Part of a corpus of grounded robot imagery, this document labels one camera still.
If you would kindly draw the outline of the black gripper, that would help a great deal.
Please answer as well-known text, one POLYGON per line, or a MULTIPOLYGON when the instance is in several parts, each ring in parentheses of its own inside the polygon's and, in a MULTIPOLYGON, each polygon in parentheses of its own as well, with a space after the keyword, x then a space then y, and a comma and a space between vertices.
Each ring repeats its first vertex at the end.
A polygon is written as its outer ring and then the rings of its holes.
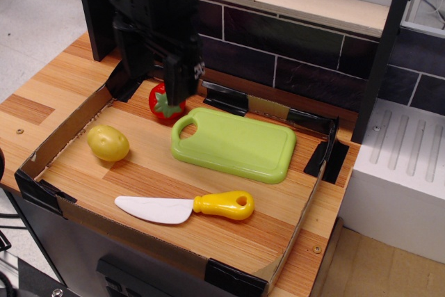
POLYGON ((195 28, 198 0, 109 0, 113 32, 125 81, 146 78, 154 59, 163 61, 169 106, 197 92, 205 73, 202 41, 195 28))

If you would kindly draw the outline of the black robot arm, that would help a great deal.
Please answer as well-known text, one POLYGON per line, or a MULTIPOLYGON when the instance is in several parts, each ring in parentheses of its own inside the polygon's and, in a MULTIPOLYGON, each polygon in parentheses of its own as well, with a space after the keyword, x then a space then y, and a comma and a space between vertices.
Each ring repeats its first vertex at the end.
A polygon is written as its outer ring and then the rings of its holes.
POLYGON ((163 65, 167 102, 177 106, 194 95, 204 74, 202 41, 195 28, 198 0, 109 0, 120 68, 110 76, 118 92, 152 75, 155 58, 163 65))

